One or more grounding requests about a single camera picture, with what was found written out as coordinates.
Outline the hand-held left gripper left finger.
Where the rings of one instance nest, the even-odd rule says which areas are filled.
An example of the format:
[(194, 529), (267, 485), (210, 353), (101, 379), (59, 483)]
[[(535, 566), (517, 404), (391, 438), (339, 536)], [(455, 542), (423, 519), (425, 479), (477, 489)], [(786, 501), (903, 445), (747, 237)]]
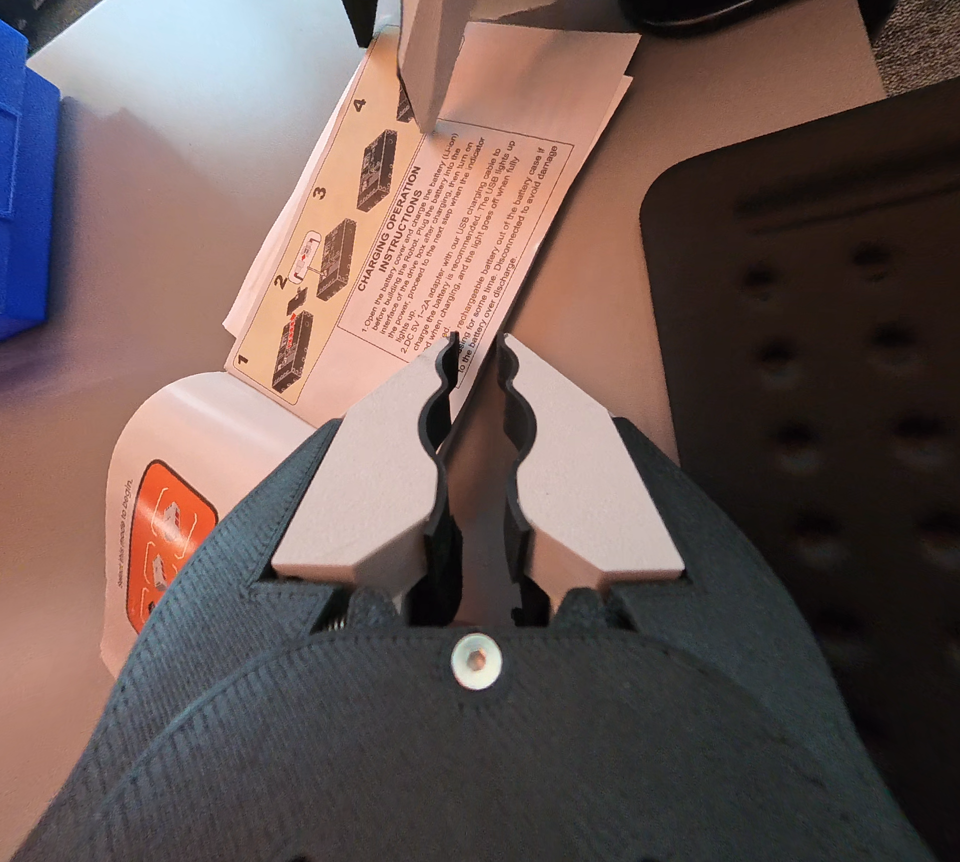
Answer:
[(458, 369), (458, 336), (442, 338), (346, 412), (272, 556), (278, 575), (376, 589), (414, 625), (453, 620), (462, 534), (438, 452)]

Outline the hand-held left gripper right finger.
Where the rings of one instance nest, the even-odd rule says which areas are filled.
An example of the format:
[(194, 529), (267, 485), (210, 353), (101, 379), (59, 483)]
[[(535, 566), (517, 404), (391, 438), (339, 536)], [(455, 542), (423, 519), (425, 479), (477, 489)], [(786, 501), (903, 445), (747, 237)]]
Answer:
[(569, 592), (671, 581), (685, 564), (608, 410), (514, 336), (497, 341), (503, 428), (517, 456), (505, 547), (519, 626), (545, 626)]

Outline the white instruction booklet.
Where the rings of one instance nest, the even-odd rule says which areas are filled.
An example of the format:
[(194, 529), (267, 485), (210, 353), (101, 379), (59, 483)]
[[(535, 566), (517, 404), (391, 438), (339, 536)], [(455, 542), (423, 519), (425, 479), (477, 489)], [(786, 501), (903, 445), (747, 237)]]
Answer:
[(151, 396), (105, 494), (102, 661), (117, 676), (217, 522), (308, 436), (450, 330), (456, 416), (632, 79), (636, 33), (469, 23), (434, 130), (373, 38), (224, 322), (225, 369)]

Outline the black perforated chair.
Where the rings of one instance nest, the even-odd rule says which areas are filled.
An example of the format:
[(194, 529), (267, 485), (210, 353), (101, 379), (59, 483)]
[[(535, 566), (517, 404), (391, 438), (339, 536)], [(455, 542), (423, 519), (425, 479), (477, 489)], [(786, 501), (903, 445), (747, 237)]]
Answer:
[(681, 465), (958, 860), (958, 79), (686, 160), (640, 224)]

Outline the blue plastic bin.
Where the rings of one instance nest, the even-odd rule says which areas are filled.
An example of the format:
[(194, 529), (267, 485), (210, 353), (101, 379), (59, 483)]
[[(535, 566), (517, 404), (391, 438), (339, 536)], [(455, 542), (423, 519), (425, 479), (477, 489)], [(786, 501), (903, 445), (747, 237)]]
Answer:
[(27, 67), (27, 38), (1, 24), (1, 339), (43, 323), (61, 93)]

